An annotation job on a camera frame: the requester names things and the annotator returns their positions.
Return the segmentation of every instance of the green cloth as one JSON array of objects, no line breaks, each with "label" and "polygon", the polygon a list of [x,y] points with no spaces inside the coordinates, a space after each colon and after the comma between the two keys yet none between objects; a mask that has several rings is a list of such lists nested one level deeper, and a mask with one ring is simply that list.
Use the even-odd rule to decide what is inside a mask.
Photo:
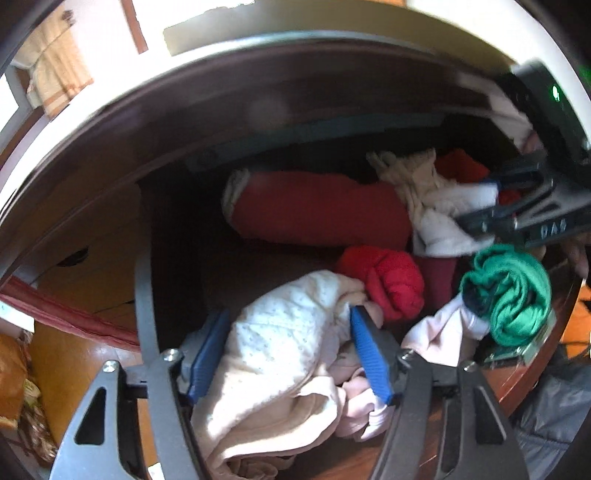
[{"label": "green cloth", "polygon": [[490,321],[491,335],[502,346],[529,343],[550,313],[552,291],[545,268],[512,245],[496,244],[478,252],[460,291],[466,306]]}]

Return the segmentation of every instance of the blue gripper pad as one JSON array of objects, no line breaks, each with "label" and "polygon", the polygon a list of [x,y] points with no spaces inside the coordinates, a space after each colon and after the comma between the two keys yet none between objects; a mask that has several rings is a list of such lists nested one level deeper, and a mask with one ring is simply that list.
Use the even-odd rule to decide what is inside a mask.
[{"label": "blue gripper pad", "polygon": [[183,342],[181,349],[185,357],[181,368],[183,377],[188,377],[187,396],[193,404],[207,394],[222,358],[231,325],[227,310],[212,312],[203,327],[189,334]]},{"label": "blue gripper pad", "polygon": [[374,394],[386,405],[392,405],[400,346],[390,332],[375,326],[365,307],[351,309],[350,324],[355,349]]}]

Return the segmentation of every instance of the red towel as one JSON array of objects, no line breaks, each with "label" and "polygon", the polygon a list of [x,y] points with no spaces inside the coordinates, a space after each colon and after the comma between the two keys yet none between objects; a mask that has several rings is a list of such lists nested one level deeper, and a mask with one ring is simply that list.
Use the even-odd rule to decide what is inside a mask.
[{"label": "red towel", "polygon": [[425,311],[433,314],[447,305],[457,292],[453,289],[453,277],[456,272],[457,258],[417,257],[413,260],[418,265],[425,282]]},{"label": "red towel", "polygon": [[423,309],[423,277],[406,252],[385,248],[349,247],[336,272],[365,283],[369,297],[384,311],[384,323],[413,320]]},{"label": "red towel", "polygon": [[[455,148],[447,155],[437,157],[435,170],[442,177],[454,179],[460,183],[476,183],[484,180],[491,171],[478,163],[461,148]],[[499,192],[499,204],[509,205],[521,198],[517,190],[502,190]]]},{"label": "red towel", "polygon": [[251,174],[232,213],[243,238],[317,247],[376,245],[402,250],[412,227],[389,183],[361,185],[340,174]]}]

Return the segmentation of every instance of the curtain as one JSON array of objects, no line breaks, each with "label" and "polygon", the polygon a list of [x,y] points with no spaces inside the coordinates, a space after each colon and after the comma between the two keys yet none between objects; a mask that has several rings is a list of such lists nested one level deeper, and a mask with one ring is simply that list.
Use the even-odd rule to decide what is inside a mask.
[{"label": "curtain", "polygon": [[97,315],[63,305],[19,278],[11,277],[2,287],[0,301],[62,332],[116,348],[139,351],[137,332],[114,325]]},{"label": "curtain", "polygon": [[60,5],[25,40],[14,57],[29,70],[28,97],[33,107],[43,105],[54,119],[93,80]]}]

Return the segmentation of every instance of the white cloth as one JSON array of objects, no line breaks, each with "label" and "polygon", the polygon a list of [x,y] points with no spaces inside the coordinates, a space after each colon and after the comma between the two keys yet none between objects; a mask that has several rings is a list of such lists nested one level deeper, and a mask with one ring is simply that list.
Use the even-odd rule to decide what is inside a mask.
[{"label": "white cloth", "polygon": [[476,341],[489,330],[489,323],[468,310],[459,294],[434,316],[411,328],[401,346],[415,350],[431,363],[456,367],[474,355]]},{"label": "white cloth", "polygon": [[[366,300],[363,289],[359,280],[323,270],[243,309],[191,418],[215,478],[261,470],[267,476],[260,478],[270,478],[277,466],[261,466],[264,457],[295,455],[334,432],[345,392],[327,368],[350,339],[350,306]],[[245,457],[257,457],[256,468],[237,463]]]},{"label": "white cloth", "polygon": [[495,205],[497,186],[458,184],[444,179],[435,170],[435,159],[434,148],[408,157],[397,157],[392,152],[367,154],[380,180],[394,185],[408,208],[414,228],[415,255],[457,257],[488,247],[494,241],[493,236],[475,240],[453,217]]}]

